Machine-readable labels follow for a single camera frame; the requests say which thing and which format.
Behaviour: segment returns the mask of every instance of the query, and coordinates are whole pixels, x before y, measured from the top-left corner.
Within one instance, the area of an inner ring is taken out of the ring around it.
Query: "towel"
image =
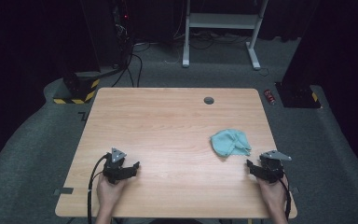
[[[229,155],[249,156],[252,149],[245,133],[235,129],[225,129],[211,137],[214,151],[221,157]]]

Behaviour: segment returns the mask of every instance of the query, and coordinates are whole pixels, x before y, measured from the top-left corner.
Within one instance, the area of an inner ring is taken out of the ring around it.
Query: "wire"
[[[138,58],[139,62],[141,63],[141,66],[140,66],[139,72],[138,72],[138,80],[137,80],[137,83],[136,83],[136,87],[139,87],[139,81],[141,80],[141,72],[142,72],[142,68],[144,67],[144,64],[142,62],[141,57],[139,57],[138,55],[132,54],[131,56],[134,56],[134,57]]]
[[[127,68],[127,71],[129,72],[129,75],[130,75],[130,80],[131,80],[131,85],[133,86],[133,79],[132,79],[132,73],[130,71],[130,68],[128,67]]]
[[[118,79],[116,80],[116,82],[112,85],[112,87],[115,87],[116,84],[121,80],[121,77],[122,77],[123,74],[126,72],[128,65],[129,65],[129,64],[126,62],[126,66],[125,66],[126,68],[123,69],[123,71],[121,72],[120,76],[118,77]]]
[[[87,219],[88,219],[89,224],[92,224],[92,221],[91,221],[91,219],[92,219],[92,214],[91,214],[92,181],[94,180],[95,176],[97,176],[97,175],[94,175],[95,170],[97,169],[98,165],[100,164],[100,162],[103,159],[107,159],[107,156],[104,155],[97,161],[97,163],[94,166],[94,169],[92,170],[91,177],[89,178],[89,192],[87,194]]]
[[[278,180],[283,185],[284,191],[286,191],[286,209],[284,211],[284,214],[286,215],[286,220],[289,220],[290,210],[292,209],[292,197],[290,196],[289,191],[289,178],[287,177],[287,174],[285,172],[283,172],[283,174],[286,176],[287,179],[287,187],[284,185],[283,181],[280,178],[278,178]]]
[[[129,19],[129,8],[127,7],[127,1],[126,0],[124,0],[123,1],[124,2],[124,6],[126,7],[126,15],[127,15],[127,19]]]
[[[123,35],[123,31],[126,32],[125,36],[127,36],[127,29],[124,28],[122,25],[116,24],[116,27],[120,28],[120,32],[117,32],[117,37],[120,38]]]
[[[205,4],[205,0],[202,1],[202,5],[201,5],[201,8],[200,8],[200,13],[202,13],[202,11],[203,11],[204,4]]]
[[[175,39],[176,35],[179,33],[180,27],[182,26],[184,8],[185,8],[185,0],[182,1],[182,14],[180,16],[180,23],[178,29],[176,30],[176,33],[173,35],[173,39]]]
[[[142,51],[145,51],[147,49],[150,49],[150,47],[152,45],[150,42],[144,42],[144,43],[135,44],[135,46],[141,46],[141,45],[146,45],[146,44],[147,44],[147,47],[145,49],[138,49],[138,50],[134,50],[133,52],[142,52]]]
[[[204,48],[200,48],[200,47],[196,47],[194,45],[189,44],[190,47],[194,48],[194,49],[208,49],[210,48],[213,44],[237,44],[237,43],[241,43],[241,42],[245,42],[246,40],[248,40],[250,38],[250,36],[244,36],[245,38],[243,40],[239,40],[240,38],[242,38],[242,36],[237,35],[235,36],[235,38],[233,40],[219,40],[219,38],[222,38],[224,36],[212,36],[211,33],[207,33],[207,34],[203,34],[203,35],[196,35],[196,39],[199,41],[211,41],[211,44],[204,47]]]
[[[177,53],[178,57],[177,57],[176,62],[174,62],[174,63],[178,63],[178,62],[179,62],[179,60],[180,60],[180,53],[179,53],[179,50],[178,50],[178,48],[177,48],[177,47],[175,47],[175,50],[176,50],[176,53]]]

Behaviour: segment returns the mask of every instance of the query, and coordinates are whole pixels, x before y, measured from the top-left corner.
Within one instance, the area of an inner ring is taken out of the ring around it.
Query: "black curtain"
[[[294,40],[305,33],[319,0],[269,0],[259,38]]]
[[[0,151],[61,77],[44,45],[41,8],[40,1],[0,1]]]
[[[345,13],[340,34],[313,84],[321,85],[330,107],[358,158],[358,1],[335,1]]]

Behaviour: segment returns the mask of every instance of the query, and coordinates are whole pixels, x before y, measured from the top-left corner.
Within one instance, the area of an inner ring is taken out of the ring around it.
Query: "dark background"
[[[227,1],[205,1],[203,4],[200,0],[193,0],[192,10],[256,13],[260,6],[260,1],[257,1],[256,6],[253,0],[231,1],[230,4]],[[229,7],[231,4],[241,6],[243,2],[248,6],[247,9]],[[312,60],[314,64],[319,64],[319,69],[316,74],[305,77],[307,71],[297,68],[298,76],[304,78],[306,85],[323,87],[342,132],[358,156],[358,1],[357,4],[352,1],[320,4],[320,14],[312,20],[319,24],[317,27],[320,29],[305,33],[318,2],[269,1],[259,37],[272,39],[281,36],[283,41],[303,37],[316,41],[310,43],[315,48],[302,47],[295,57]],[[73,47],[76,55],[81,55],[84,57],[82,60],[89,62],[88,59],[95,55],[92,55],[92,43],[88,40],[90,34],[86,21],[77,10],[81,1],[73,0],[69,3],[73,6],[61,8],[61,15],[65,15],[65,10],[68,15],[77,15],[78,27],[69,26],[71,30],[68,33],[76,34],[70,37],[80,45],[78,48]],[[179,33],[184,31],[185,24],[180,22],[182,1],[138,0],[129,4],[130,10],[133,10],[134,32],[139,38],[170,44],[179,24]],[[51,57],[52,42],[47,36],[48,25],[51,24],[48,18],[52,15],[46,13],[42,1],[0,1],[0,151],[16,129],[45,103],[44,87],[62,77],[58,72],[57,59]],[[341,19],[347,21],[348,25],[343,25]],[[312,50],[317,48],[323,48],[319,52],[323,57],[310,57]]]

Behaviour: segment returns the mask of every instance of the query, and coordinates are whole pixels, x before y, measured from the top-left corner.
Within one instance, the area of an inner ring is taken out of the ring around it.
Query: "black cable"
[[[95,176],[97,176],[97,175],[94,175],[95,170],[97,169],[98,165],[100,164],[100,162],[103,159],[107,159],[107,156],[104,155],[97,161],[97,163],[94,166],[94,169],[92,170],[91,177],[89,178],[89,192],[87,194],[87,219],[89,221],[89,224],[92,224],[92,220],[91,220],[92,219],[92,214],[91,214],[92,181],[94,180]]]
[[[138,72],[138,80],[137,80],[137,83],[136,83],[136,87],[139,87],[139,81],[141,80],[141,72],[142,72],[142,68],[144,67],[144,64],[142,63],[141,57],[139,57],[138,55],[132,54],[131,56],[134,56],[134,57],[138,58],[139,62],[141,63],[141,67],[139,68],[139,72]]]
[[[138,50],[134,50],[133,52],[142,52],[142,51],[145,51],[147,49],[150,49],[150,46],[151,46],[150,42],[146,42],[145,44],[147,44],[147,47],[145,49],[138,49]]]
[[[286,215],[286,220],[289,220],[290,210],[292,209],[292,197],[290,196],[290,191],[289,191],[289,178],[287,178],[286,173],[284,173],[284,175],[286,176],[287,179],[287,187],[284,185],[283,181],[280,178],[278,178],[278,180],[283,185],[284,191],[286,191],[286,209],[284,213]]]
[[[201,34],[201,35],[196,36],[196,38],[197,38],[199,41],[210,41],[210,40],[214,40],[214,39],[213,39],[213,36],[211,35],[211,33]]]
[[[185,0],[182,1],[182,10],[181,10],[182,14],[180,15],[180,22],[179,22],[179,25],[178,25],[178,29],[176,30],[175,34],[173,35],[173,39],[176,38],[176,35],[179,33],[179,30],[180,30],[180,28],[182,26],[182,21],[183,21],[183,17],[184,17],[183,15],[185,14],[184,11],[185,11]]]
[[[202,13],[204,4],[205,4],[205,0],[202,1],[202,5],[201,5],[201,8],[200,8],[200,13]]]
[[[127,68],[127,71],[129,72],[129,75],[130,75],[130,80],[131,80],[131,85],[133,86],[133,79],[132,79],[132,73],[130,71],[130,68],[128,67]]]
[[[193,45],[191,45],[191,44],[188,44],[188,45],[189,45],[191,48],[193,48],[193,49],[208,49],[208,48],[210,48],[213,44],[214,44],[214,40],[212,39],[211,44],[208,45],[207,47],[204,47],[204,48],[195,47],[195,46],[193,46]]]
[[[238,35],[233,40],[215,40],[214,43],[216,43],[216,44],[238,44],[238,43],[241,43],[241,42],[245,42],[249,38],[251,38],[250,36],[246,36],[243,40],[239,40],[242,37],[245,37],[245,36]]]
[[[123,74],[126,72],[127,67],[128,67],[128,63],[127,61],[125,62],[125,68],[123,69],[123,71],[121,72],[120,76],[118,77],[118,79],[116,80],[116,82],[112,85],[112,87],[115,87],[116,84],[121,80],[121,77],[123,76]]]

